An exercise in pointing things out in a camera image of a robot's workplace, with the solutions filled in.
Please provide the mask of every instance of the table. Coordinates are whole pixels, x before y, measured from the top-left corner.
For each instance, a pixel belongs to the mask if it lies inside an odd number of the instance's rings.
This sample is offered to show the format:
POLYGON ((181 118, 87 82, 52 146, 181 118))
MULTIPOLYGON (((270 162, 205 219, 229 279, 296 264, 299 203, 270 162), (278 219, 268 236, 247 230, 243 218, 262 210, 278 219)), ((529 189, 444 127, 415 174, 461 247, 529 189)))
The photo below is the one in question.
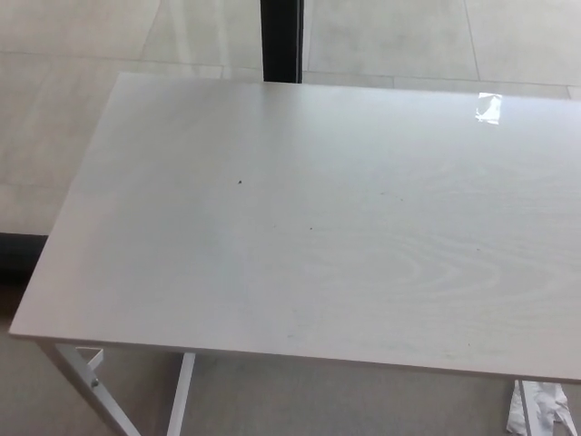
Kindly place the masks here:
POLYGON ((481 97, 122 74, 10 333, 124 435, 77 346, 183 353, 168 434, 196 352, 578 382, 581 105, 481 97))

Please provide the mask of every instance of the wood grain pattern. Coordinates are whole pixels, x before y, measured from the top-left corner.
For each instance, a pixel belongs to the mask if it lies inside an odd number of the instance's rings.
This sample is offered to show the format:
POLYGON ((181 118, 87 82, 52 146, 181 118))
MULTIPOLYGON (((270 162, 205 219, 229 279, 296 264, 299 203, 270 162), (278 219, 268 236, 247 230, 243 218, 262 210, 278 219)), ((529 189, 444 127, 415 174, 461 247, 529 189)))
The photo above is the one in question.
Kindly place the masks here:
POLYGON ((11 333, 581 380, 581 105, 477 103, 122 75, 11 333))

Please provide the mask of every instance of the black frame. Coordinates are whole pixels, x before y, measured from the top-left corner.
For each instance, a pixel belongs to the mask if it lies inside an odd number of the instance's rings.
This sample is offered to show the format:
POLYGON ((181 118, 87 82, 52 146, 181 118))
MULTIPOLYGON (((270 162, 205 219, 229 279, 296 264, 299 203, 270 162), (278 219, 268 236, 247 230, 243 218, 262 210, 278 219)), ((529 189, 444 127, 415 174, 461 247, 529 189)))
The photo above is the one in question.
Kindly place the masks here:
POLYGON ((302 82, 304 0, 261 0, 265 82, 302 82))
MULTIPOLYGON (((265 82, 302 82, 304 0, 261 0, 265 82)), ((0 284, 27 282, 47 236, 0 233, 0 284)))

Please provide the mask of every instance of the table leg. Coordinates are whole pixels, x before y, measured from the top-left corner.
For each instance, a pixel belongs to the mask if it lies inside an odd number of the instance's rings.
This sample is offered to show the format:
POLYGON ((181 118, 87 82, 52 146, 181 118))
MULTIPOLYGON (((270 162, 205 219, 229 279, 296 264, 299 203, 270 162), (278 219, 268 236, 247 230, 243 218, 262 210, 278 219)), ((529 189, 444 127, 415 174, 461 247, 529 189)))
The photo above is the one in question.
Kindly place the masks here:
POLYGON ((537 413, 535 405, 535 395, 528 381, 518 381, 520 389, 520 398, 523 403, 523 413, 525 414, 525 425, 527 426, 528 436, 540 436, 541 429, 538 427, 538 418, 534 415, 537 413))
MULTIPOLYGON (((79 351, 69 344, 39 342, 38 345, 54 366, 114 432, 121 436, 140 436, 123 409, 94 373, 94 368, 100 363, 100 360, 96 361, 93 358, 90 362, 86 362, 79 351)), ((97 354, 97 356, 100 356, 97 359, 103 357, 102 354, 97 354)), ((173 399, 172 415, 168 424, 168 436, 180 435, 194 359, 195 354, 193 353, 186 352, 183 355, 180 378, 173 399)))

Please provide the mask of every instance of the tabletop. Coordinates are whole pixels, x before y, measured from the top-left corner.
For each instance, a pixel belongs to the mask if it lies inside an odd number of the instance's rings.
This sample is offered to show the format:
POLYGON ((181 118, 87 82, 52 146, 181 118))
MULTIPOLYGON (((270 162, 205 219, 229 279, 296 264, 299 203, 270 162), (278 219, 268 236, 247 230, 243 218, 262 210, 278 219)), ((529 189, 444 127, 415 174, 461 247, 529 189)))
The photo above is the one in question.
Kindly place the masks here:
POLYGON ((11 333, 581 380, 581 105, 479 97, 122 74, 11 333))

